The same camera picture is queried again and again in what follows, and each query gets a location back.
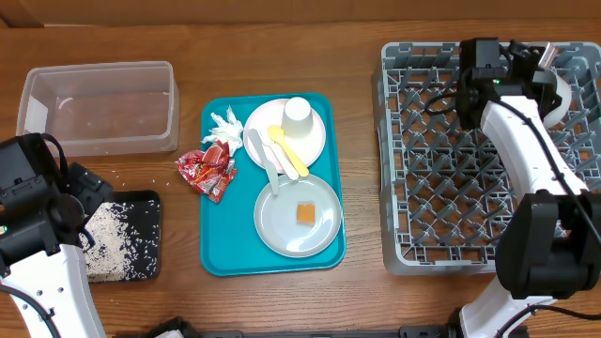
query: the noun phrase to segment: small white plate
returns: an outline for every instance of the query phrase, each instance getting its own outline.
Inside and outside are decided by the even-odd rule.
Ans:
[[[267,128],[269,126],[280,126],[282,124],[284,106],[288,100],[289,99],[278,99],[263,103],[254,110],[244,125],[244,148],[251,160],[260,167],[263,167],[263,162],[256,153],[256,150],[254,150],[253,143],[248,139],[247,131],[256,129],[264,136],[269,137]],[[326,126],[323,124],[321,116],[319,116],[314,109],[312,110],[313,129],[307,136],[301,138],[285,136],[285,141],[307,167],[319,158],[319,155],[321,155],[321,152],[323,151],[323,147],[326,145]],[[285,153],[280,146],[276,145],[275,151],[282,153],[285,157]],[[265,149],[265,154],[267,155],[267,159],[275,165],[278,173],[283,174],[284,169],[282,168],[282,165],[267,147]]]

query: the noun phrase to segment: white plate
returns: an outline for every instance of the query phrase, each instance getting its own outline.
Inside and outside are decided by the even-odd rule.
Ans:
[[[342,207],[323,179],[309,175],[291,181],[279,176],[277,195],[268,184],[254,204],[254,226],[263,242],[278,254],[302,258],[318,254],[336,238]],[[298,204],[316,206],[315,225],[297,222]]]
[[[254,150],[253,143],[248,139],[248,133],[246,131],[256,129],[264,136],[268,137],[267,127],[272,125],[280,126],[282,124],[284,106],[288,100],[289,99],[278,99],[263,103],[254,110],[244,125],[244,148],[251,160],[260,167],[263,167],[263,162],[259,159],[256,150]],[[321,152],[323,151],[323,147],[326,145],[326,126],[323,124],[321,116],[319,116],[315,110],[312,109],[312,111],[313,129],[307,136],[301,138],[285,136],[285,141],[307,167],[319,158],[319,155],[321,155]],[[280,146],[276,146],[275,151],[282,153],[285,157],[285,153]],[[265,147],[265,154],[267,155],[267,159],[275,165],[278,173],[283,174],[284,169],[282,168],[282,165],[268,147]]]

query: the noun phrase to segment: plastic bin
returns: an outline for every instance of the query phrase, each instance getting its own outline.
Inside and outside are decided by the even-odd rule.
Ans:
[[[171,64],[122,62],[32,69],[17,135],[48,132],[66,156],[177,149],[179,93]]]

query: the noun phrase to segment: large white plate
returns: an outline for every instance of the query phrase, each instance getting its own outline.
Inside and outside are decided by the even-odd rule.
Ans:
[[[268,184],[254,204],[254,226],[263,242],[278,254],[302,258],[318,254],[336,238],[342,207],[336,192],[323,179],[309,175],[291,181],[279,176],[279,192]],[[298,204],[316,206],[316,223],[297,222]]]

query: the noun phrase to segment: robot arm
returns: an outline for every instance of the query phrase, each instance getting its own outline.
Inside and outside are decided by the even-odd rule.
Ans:
[[[58,148],[60,168],[45,141]],[[28,134],[0,144],[0,275],[4,287],[30,298],[27,303],[12,296],[32,337],[106,337],[77,245],[87,215],[112,189],[77,163],[68,168],[50,135]]]
[[[50,314],[62,338],[105,338],[90,294],[82,249],[60,244],[59,252],[39,252],[10,266],[2,285],[34,298]],[[33,338],[54,338],[39,314],[12,297]]]
[[[558,164],[572,191],[575,194],[588,191],[584,182],[568,168],[548,136],[538,113],[536,101],[525,96],[504,96],[501,100],[532,120],[545,139],[553,160]],[[547,190],[554,195],[565,194],[562,185],[555,179],[555,174],[532,130],[514,113],[498,103],[489,101],[482,114],[481,129],[499,151],[518,203],[524,194],[536,193],[540,190]]]
[[[599,196],[588,192],[569,170],[546,131],[567,112],[569,86],[541,69],[547,49],[512,42],[513,70],[508,74],[499,64],[500,56],[490,52],[498,45],[495,39],[462,42],[461,68],[470,76],[462,76],[458,86],[469,94],[456,106],[462,127],[480,127],[498,150],[519,206],[497,245],[497,277],[459,313],[457,329],[466,338],[498,337],[500,329],[529,306],[549,305],[593,288],[601,265],[601,248],[584,225],[588,217],[599,229]],[[568,196],[568,190],[577,196]],[[586,206],[587,215],[578,212],[577,203]],[[567,238],[554,238],[557,223],[571,230]],[[518,318],[503,337],[528,316]]]

